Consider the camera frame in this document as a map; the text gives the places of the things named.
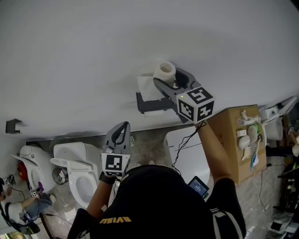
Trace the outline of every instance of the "box on floor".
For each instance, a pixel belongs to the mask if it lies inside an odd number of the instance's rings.
[[[259,115],[257,105],[252,105],[228,108],[207,120],[213,132],[215,133],[229,156],[235,183],[241,183],[246,179],[252,177],[254,174],[266,168],[267,164],[264,140],[263,142],[259,143],[259,150],[257,154],[258,164],[253,168],[252,172],[250,171],[252,155],[249,158],[241,161],[244,150],[238,148],[239,138],[237,137],[237,131],[244,129],[247,130],[249,127],[238,125],[237,121],[239,118],[241,118],[241,112],[243,110],[246,110],[246,113],[249,117]],[[261,129],[260,125],[259,129],[260,134],[264,139],[263,130]]]

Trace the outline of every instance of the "floor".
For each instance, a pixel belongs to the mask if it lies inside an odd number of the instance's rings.
[[[155,129],[149,131],[140,131],[132,133],[136,145],[132,147],[132,161],[131,167],[135,167],[137,162],[147,164],[149,159],[155,159],[157,164],[170,164],[165,159],[163,150],[163,140],[169,131],[180,129],[182,127],[169,127],[163,129]],[[90,143],[101,148],[104,141],[104,136],[86,137],[70,139],[70,141],[81,141]],[[44,150],[49,151],[50,141],[38,142]],[[280,157],[267,158],[268,162],[273,165],[283,164]],[[261,200],[263,201],[266,211],[260,202],[259,194],[261,189],[261,173],[256,174],[251,179],[236,186],[239,202],[244,214],[246,226],[248,229],[247,239],[263,239],[268,238],[269,231],[267,230],[271,219],[280,218],[281,215],[272,207],[279,203],[281,181],[277,176],[281,174],[284,166],[272,166],[263,171],[263,187],[261,191]],[[213,187],[213,180],[210,178],[209,187]],[[46,211],[60,216],[70,223],[73,222],[76,211],[80,205],[73,198],[69,185],[57,185],[51,193],[57,197],[57,201],[53,206]],[[66,239],[71,225],[59,217],[46,217],[47,226],[54,237]]]

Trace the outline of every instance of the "toilet bowl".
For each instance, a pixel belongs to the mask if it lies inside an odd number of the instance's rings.
[[[82,142],[58,144],[50,161],[67,168],[71,192],[76,201],[87,208],[102,172],[99,150]]]
[[[41,148],[26,145],[21,148],[20,156],[12,156],[24,162],[33,189],[39,188],[39,182],[44,192],[48,192],[56,185],[52,177],[55,166],[50,162],[51,156]]]

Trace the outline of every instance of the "white wall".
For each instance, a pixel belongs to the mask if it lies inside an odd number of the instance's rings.
[[[24,140],[19,140],[15,137],[11,137],[10,135],[2,135],[0,134],[0,177],[4,178],[9,175],[16,174],[17,171],[17,163],[18,160],[11,156],[11,154],[16,154],[20,152],[21,147],[25,144]],[[25,190],[27,184],[21,182],[18,175],[15,176],[16,185],[14,185],[14,189],[17,190]],[[20,202],[23,199],[23,195],[21,192],[14,191],[12,192],[9,198],[10,202],[16,203]],[[4,233],[9,233],[15,231],[12,227],[8,227],[3,217],[0,216],[0,235]]]
[[[210,89],[216,112],[281,100],[299,92],[298,22],[288,0],[2,0],[0,113],[35,137],[178,123],[137,110],[136,75],[158,58]]]

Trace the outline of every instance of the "red object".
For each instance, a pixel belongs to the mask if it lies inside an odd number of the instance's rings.
[[[27,169],[26,169],[25,164],[23,162],[18,163],[18,172],[19,172],[20,178],[22,180],[28,182]]]

